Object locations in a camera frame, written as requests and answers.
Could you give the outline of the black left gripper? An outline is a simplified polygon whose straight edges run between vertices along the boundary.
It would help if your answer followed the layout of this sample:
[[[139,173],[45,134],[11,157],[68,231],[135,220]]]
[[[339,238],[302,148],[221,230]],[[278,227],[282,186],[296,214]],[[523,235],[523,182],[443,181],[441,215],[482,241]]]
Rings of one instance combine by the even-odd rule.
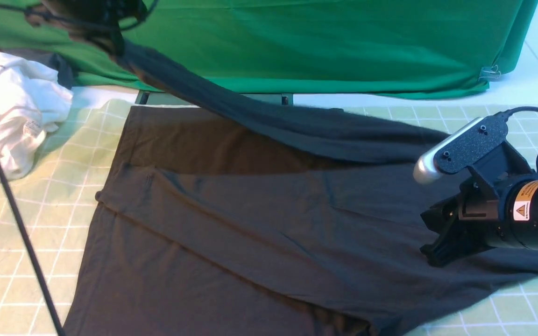
[[[73,41],[98,47],[109,55],[124,53],[122,32],[142,24],[148,8],[142,0],[42,0],[26,9],[34,27],[61,28]]]

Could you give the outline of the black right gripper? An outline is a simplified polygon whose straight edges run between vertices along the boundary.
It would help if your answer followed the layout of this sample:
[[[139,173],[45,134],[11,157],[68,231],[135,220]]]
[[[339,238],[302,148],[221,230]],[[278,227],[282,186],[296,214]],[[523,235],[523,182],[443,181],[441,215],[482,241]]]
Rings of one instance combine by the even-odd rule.
[[[523,249],[513,231],[514,201],[538,174],[507,141],[467,167],[470,177],[456,196],[433,205],[421,217],[438,238],[420,247],[427,263],[443,268],[495,247]]]

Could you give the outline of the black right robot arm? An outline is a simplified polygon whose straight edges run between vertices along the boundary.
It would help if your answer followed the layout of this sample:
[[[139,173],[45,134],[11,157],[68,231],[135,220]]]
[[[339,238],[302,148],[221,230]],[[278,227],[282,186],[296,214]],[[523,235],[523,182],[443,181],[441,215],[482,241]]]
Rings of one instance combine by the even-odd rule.
[[[447,163],[467,170],[470,177],[456,196],[421,213],[427,228],[438,235],[420,247],[431,266],[495,248],[538,251],[538,169],[506,141],[477,159],[449,151],[436,156],[438,168]]]

